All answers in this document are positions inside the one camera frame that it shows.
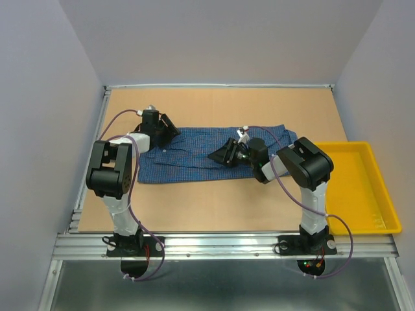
towel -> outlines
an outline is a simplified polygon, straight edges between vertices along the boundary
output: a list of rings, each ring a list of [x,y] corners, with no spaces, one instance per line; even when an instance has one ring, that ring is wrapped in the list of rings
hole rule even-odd
[[[280,141],[288,146],[297,140],[297,135],[286,130],[284,125],[266,127]],[[176,136],[164,148],[155,147],[142,154],[139,159],[140,183],[183,183],[219,179],[252,178],[254,174],[248,165],[228,168],[208,159],[208,154],[222,147],[229,137],[238,139],[237,129],[232,128],[180,128]],[[265,141],[269,155],[279,150],[274,138],[264,130],[250,128],[251,138]]]

blue checkered cloth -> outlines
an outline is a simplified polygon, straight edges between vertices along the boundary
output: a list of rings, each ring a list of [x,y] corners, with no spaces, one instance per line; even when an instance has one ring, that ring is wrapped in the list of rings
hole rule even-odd
[[[252,178],[248,165],[234,168],[224,167],[208,159],[208,154],[222,147],[229,137],[238,139],[238,128],[180,128],[182,134],[175,137],[164,148],[155,147],[142,154],[139,159],[140,183],[183,183],[219,179]],[[286,130],[284,125],[267,127],[283,146],[297,140],[297,135]],[[269,154],[279,149],[274,138],[259,128],[249,129],[250,137],[262,138]]]

yellow bin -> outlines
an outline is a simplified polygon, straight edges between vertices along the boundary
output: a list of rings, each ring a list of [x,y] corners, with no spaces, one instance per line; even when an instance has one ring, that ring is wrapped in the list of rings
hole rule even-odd
[[[354,235],[402,231],[374,153],[366,142],[318,143],[334,162],[326,193],[326,210],[349,225]],[[344,226],[328,218],[331,233],[346,235]]]

table surface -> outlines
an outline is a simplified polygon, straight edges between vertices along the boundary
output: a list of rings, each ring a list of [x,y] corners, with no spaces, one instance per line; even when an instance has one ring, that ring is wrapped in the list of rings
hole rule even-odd
[[[154,105],[177,127],[228,127],[284,124],[298,137],[313,142],[346,141],[346,134],[329,89],[115,89],[111,92],[103,125],[124,109]],[[141,119],[121,115],[106,137],[132,131]],[[284,184],[297,198],[300,189],[290,178]],[[288,231],[298,230],[301,209],[278,183],[254,178],[202,181],[134,187],[132,207],[152,231]],[[86,191],[78,230],[113,231],[100,198]]]

wrinkled fabric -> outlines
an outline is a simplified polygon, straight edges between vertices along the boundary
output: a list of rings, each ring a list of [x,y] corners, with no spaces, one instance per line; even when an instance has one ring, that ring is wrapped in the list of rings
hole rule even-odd
[[[283,146],[297,140],[297,135],[286,130],[284,125],[269,126],[269,129]],[[182,134],[175,137],[164,148],[154,149],[140,156],[138,182],[140,183],[182,183],[218,179],[252,178],[254,174],[248,165],[234,168],[224,167],[208,159],[208,155],[233,137],[238,139],[238,128],[180,128]],[[250,128],[251,138],[265,141],[269,155],[275,154],[279,145],[274,138],[259,128]]]

